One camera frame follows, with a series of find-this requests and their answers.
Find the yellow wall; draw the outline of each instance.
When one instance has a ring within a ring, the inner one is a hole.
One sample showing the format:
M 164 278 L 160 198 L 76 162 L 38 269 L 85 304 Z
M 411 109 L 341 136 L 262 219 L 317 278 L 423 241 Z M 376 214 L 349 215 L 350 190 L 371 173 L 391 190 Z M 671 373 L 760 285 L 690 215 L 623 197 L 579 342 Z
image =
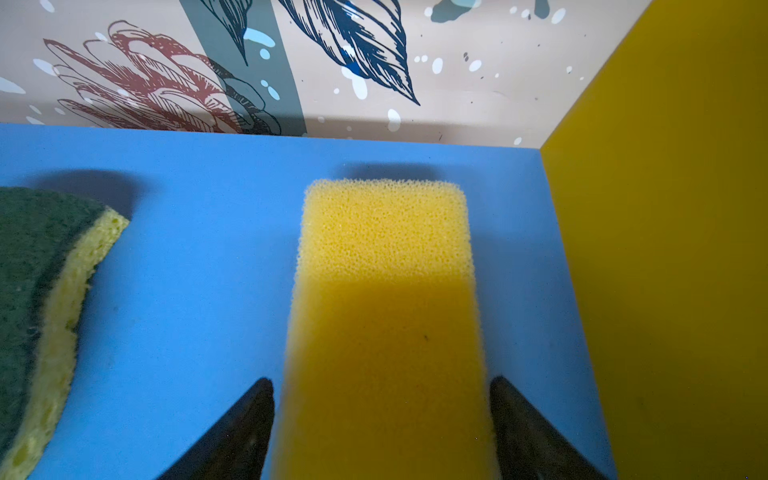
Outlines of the yellow wall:
M 768 475 L 766 22 L 655 0 L 542 149 L 621 478 Z

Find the green and yellow sponge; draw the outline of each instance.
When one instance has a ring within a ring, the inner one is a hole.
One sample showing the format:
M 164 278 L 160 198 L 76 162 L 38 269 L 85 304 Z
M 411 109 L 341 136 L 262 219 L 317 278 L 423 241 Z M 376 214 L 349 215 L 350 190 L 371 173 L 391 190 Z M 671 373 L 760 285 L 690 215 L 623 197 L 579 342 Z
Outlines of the green and yellow sponge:
M 464 194 L 306 193 L 271 478 L 498 478 Z
M 0 480 L 27 478 L 53 435 L 88 279 L 127 224 L 94 200 L 0 187 Z

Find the wallpaper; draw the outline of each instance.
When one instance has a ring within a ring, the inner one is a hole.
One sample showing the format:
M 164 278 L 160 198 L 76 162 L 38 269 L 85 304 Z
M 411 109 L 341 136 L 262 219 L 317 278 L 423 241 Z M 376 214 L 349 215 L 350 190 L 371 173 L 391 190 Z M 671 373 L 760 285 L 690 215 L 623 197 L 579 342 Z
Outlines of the wallpaper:
M 538 148 L 649 2 L 3 2 L 0 121 Z

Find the yellow sponge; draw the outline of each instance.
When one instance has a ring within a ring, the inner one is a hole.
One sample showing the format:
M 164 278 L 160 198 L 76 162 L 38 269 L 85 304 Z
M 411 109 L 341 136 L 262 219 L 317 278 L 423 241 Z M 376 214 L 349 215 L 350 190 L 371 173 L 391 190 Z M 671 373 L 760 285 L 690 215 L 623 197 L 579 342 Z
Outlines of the yellow sponge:
M 498 478 L 464 194 L 306 193 L 273 478 Z

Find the white paint splatter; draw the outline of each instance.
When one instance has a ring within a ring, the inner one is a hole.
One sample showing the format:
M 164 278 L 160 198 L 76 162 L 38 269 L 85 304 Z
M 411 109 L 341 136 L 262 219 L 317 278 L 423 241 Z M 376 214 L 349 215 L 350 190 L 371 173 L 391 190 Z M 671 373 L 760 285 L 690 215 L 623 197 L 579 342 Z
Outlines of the white paint splatter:
M 552 23 L 557 25 L 560 23 L 560 21 L 565 17 L 565 8 L 561 8 L 557 10 L 554 15 L 552 15 Z
M 45 73 L 56 76 L 56 72 L 53 71 L 53 65 L 49 64 L 45 60 L 41 60 L 40 58 L 35 58 L 32 60 L 32 62 L 35 64 L 35 67 L 43 70 Z
M 40 0 L 40 5 L 42 5 L 42 8 L 45 8 L 50 13 L 56 12 L 56 9 L 53 8 L 53 5 L 48 0 Z
M 482 0 L 451 0 L 451 3 L 464 8 L 477 8 L 482 3 Z
M 400 114 L 397 113 L 397 110 L 390 108 L 386 112 L 386 116 L 389 119 L 389 124 L 386 126 L 387 130 L 389 131 L 397 131 L 400 129 Z
M 267 47 L 275 46 L 275 41 L 272 39 L 272 37 L 270 37 L 263 31 L 254 30 L 253 28 L 245 29 L 245 34 L 243 34 L 243 39 L 255 41 L 256 43 L 266 45 Z
M 347 67 L 341 67 L 341 74 L 344 78 L 352 80 L 352 89 L 355 91 L 355 95 L 360 100 L 365 100 L 368 97 L 368 87 L 366 86 L 366 79 L 352 73 Z
M 17 84 L 3 77 L 0 77 L 0 91 L 6 91 L 9 94 L 22 94 L 22 95 L 27 93 L 24 90 L 24 88 L 19 87 Z

